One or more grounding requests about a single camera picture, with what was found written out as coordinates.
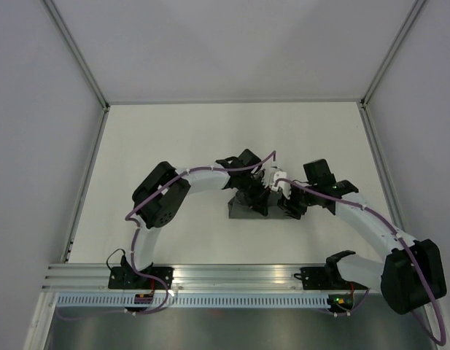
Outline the grey cloth napkin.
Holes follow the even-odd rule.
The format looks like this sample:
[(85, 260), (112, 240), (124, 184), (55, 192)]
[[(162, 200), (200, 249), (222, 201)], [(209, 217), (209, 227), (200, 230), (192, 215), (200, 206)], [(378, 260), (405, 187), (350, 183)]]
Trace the grey cloth napkin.
[(268, 215), (254, 211), (250, 207), (246, 206), (240, 199), (238, 193), (236, 193), (228, 201), (228, 218), (229, 219), (292, 219), (286, 212), (277, 206), (277, 202), (280, 199), (280, 194), (272, 192), (268, 199)]

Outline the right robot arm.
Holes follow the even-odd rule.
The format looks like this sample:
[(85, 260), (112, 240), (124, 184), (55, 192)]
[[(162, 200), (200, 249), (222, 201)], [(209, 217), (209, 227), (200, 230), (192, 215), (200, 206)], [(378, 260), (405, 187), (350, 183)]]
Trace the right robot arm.
[(310, 206), (327, 209), (349, 224), (380, 257), (376, 262), (351, 250), (327, 257), (324, 278), (329, 286), (340, 288), (351, 282), (380, 292), (400, 315), (446, 296), (441, 253), (433, 241), (420, 241), (394, 226), (350, 181), (337, 181), (326, 160), (315, 160), (303, 168), (306, 184), (285, 175), (271, 180), (273, 190), (282, 193), (283, 207), (299, 214)]

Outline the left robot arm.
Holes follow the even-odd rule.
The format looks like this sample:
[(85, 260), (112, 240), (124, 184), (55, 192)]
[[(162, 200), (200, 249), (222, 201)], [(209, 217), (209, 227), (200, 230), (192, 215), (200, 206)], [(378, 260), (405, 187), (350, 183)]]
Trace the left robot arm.
[(167, 161), (157, 164), (134, 190), (134, 207), (125, 216), (126, 221), (136, 224), (129, 257), (122, 259), (125, 287), (150, 287), (152, 252), (160, 230), (175, 217), (189, 195), (235, 189), (241, 205), (267, 217), (271, 190), (263, 184), (262, 166), (275, 159), (275, 151), (260, 159), (245, 149), (238, 157), (216, 160), (207, 166), (176, 168)]

